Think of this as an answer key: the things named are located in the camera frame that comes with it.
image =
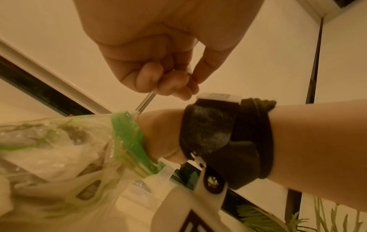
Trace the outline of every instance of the black wrist strap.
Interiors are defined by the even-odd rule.
[[[268,112],[275,101],[244,99],[241,104],[199,99],[186,107],[180,146],[188,159],[200,156],[230,188],[266,178],[273,165]]]

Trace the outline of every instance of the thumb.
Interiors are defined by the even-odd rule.
[[[234,47],[224,51],[216,51],[206,47],[203,56],[195,66],[192,78],[198,84],[204,82],[212,73],[219,69],[233,49]]]

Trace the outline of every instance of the clear plastic bag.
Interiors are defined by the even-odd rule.
[[[144,190],[139,186],[144,182],[137,180],[165,166],[145,154],[136,115],[124,112],[1,125],[0,228],[14,223],[25,223],[27,228],[45,223],[62,227],[88,219],[84,228],[97,231],[96,225],[103,224],[127,187]]]

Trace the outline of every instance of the forearm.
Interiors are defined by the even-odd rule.
[[[367,100],[278,106],[269,117],[270,180],[367,211]]]

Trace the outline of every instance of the hand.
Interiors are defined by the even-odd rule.
[[[145,134],[143,147],[152,160],[187,162],[179,143],[183,114],[183,110],[157,110],[138,116],[136,122]]]
[[[263,0],[74,0],[117,79],[188,100],[243,38]],[[206,48],[191,74],[198,40]]]

